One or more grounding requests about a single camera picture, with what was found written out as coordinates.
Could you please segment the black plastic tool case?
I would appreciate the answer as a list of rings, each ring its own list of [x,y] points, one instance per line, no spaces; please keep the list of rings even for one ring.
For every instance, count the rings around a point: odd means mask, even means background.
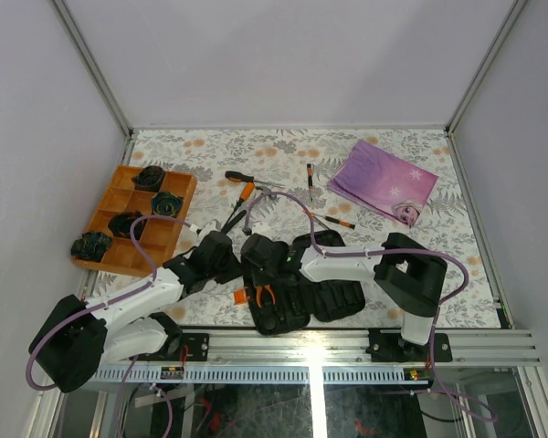
[[[271,285],[277,299],[275,305],[257,306],[253,282],[248,274],[244,274],[242,266],[246,301],[259,334],[286,334],[306,328],[311,318],[332,322],[364,309],[365,296],[360,282],[312,282],[300,272],[300,259],[311,246],[310,235],[300,235],[288,245],[290,249],[285,263]]]

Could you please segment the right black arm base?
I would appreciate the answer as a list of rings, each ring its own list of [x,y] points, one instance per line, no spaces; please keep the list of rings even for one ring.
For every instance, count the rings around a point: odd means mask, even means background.
[[[368,329],[369,347],[365,351],[371,360],[380,363],[428,362],[430,346],[434,345],[434,359],[438,363],[449,363],[453,360],[449,338],[444,333],[437,333],[433,341],[426,345],[417,345],[401,337],[399,329]]]

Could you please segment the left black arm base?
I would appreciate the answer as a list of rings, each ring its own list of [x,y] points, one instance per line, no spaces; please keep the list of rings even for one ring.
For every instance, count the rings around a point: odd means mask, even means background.
[[[184,333],[168,337],[163,347],[158,351],[160,360],[207,361],[210,335],[208,333]]]

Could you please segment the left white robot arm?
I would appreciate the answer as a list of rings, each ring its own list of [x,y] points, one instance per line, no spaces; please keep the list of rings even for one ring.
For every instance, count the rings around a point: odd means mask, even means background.
[[[182,347],[181,329],[166,310],[210,281],[225,284],[241,274],[232,240],[211,231],[191,252],[168,260],[132,287],[87,301],[63,297],[28,348],[27,383],[42,388],[33,380],[35,364],[53,387],[69,393],[109,363],[140,355],[175,358]]]

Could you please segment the orange handled pliers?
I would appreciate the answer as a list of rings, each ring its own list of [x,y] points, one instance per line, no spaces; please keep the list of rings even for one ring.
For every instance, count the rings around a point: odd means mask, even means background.
[[[272,278],[263,274],[254,274],[252,278],[257,306],[263,308],[264,305],[275,305],[277,299],[271,287],[273,282]]]

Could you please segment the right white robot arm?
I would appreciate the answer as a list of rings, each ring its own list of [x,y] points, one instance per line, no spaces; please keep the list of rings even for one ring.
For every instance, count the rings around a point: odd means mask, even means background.
[[[374,282],[403,310],[400,353],[418,360],[431,347],[447,262],[406,235],[391,233],[378,247],[324,246],[306,236],[291,245],[260,234],[241,249],[255,291],[346,287]]]

